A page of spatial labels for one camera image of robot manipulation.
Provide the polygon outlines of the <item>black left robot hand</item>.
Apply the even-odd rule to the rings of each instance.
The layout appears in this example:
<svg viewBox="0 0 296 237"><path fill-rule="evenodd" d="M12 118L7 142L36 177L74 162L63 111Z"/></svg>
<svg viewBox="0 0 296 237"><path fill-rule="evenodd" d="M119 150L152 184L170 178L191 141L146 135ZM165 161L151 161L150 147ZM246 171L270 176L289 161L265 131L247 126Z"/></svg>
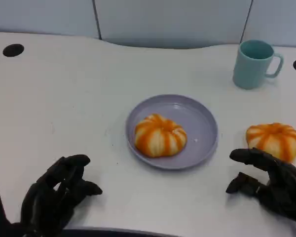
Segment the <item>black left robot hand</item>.
<svg viewBox="0 0 296 237"><path fill-rule="evenodd" d="M86 155L61 157L32 184L21 207L21 223L40 237L54 237L71 220L74 209L101 188L83 179Z"/></svg>

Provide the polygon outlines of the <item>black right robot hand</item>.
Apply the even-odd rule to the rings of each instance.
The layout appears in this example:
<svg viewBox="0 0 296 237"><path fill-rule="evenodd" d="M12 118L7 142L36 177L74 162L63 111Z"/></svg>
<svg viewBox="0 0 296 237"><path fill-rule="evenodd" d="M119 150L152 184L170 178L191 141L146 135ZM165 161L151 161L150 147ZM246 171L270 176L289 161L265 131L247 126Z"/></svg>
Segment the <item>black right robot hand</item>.
<svg viewBox="0 0 296 237"><path fill-rule="evenodd" d="M296 221L296 167L270 153L252 149L235 149L229 157L245 165L266 171L269 181L266 185L257 179L239 172L226 189L226 193L242 193L259 200L269 211Z"/></svg>

